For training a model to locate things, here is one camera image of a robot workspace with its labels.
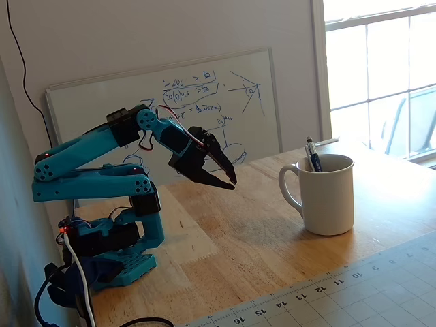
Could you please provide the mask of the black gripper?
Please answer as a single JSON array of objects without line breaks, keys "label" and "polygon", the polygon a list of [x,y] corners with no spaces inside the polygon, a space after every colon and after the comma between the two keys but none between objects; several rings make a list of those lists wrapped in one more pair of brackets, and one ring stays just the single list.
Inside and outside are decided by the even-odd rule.
[{"label": "black gripper", "polygon": [[[213,134],[204,135],[204,148],[198,145],[195,141],[191,141],[185,152],[178,156],[175,153],[172,155],[168,165],[174,168],[179,174],[187,177],[196,183],[218,187],[227,190],[235,190],[237,184],[236,173],[232,162],[227,158],[221,150],[216,137]],[[222,181],[215,175],[203,169],[204,158],[208,156],[225,172],[230,182]]]}]

